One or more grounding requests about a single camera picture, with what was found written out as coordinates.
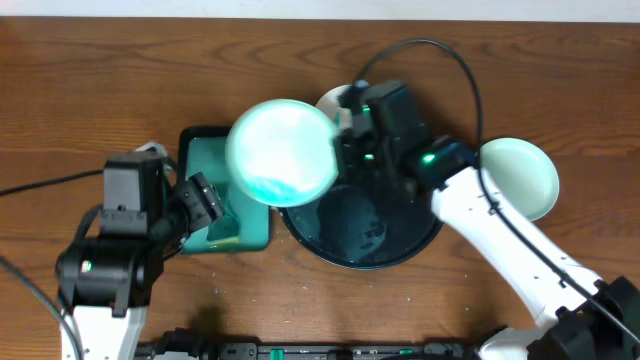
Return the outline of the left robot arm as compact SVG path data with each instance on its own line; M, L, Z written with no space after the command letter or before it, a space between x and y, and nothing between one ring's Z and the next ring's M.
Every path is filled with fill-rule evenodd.
M104 200L85 213L56 263L63 358L133 358L165 261L224 215L203 174L170 184L169 162L153 150L106 161Z

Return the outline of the pale green plate front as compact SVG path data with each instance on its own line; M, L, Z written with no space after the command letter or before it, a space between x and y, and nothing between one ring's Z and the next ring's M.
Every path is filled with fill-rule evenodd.
M541 219L553 209L560 179L541 148L523 139L502 137L484 144L480 158L504 196L529 220Z

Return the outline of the green scrub sponge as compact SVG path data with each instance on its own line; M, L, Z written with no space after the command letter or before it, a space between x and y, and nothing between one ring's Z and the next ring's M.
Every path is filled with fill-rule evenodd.
M235 244L240 241L240 224L235 215L218 218L208 227L207 242L212 246Z

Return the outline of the white plate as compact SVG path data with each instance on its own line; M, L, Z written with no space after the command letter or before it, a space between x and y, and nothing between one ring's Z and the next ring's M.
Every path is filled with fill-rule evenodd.
M339 129L351 128L353 125L351 111L342 108L339 104L339 96L349 87L349 84L345 84L331 89L325 93L315 105L315 107L323 112Z

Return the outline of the pale green plate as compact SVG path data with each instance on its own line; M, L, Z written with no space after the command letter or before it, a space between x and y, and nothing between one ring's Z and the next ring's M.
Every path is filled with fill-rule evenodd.
M504 196L529 220L541 219L553 209L560 179L541 148L523 139L502 137L484 144L480 158Z
M312 202L336 181L337 128L316 107L292 99L262 102L233 124L225 155L235 185L272 207Z

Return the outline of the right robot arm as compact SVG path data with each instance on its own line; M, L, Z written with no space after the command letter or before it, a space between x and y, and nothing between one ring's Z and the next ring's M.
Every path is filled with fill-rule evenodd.
M625 277L606 282L522 215L450 136L434 137L408 87L362 80L335 96L343 175L384 172L409 193L431 197L431 211L486 259L533 317L533 330L504 328L478 348L480 359L636 359L639 290Z

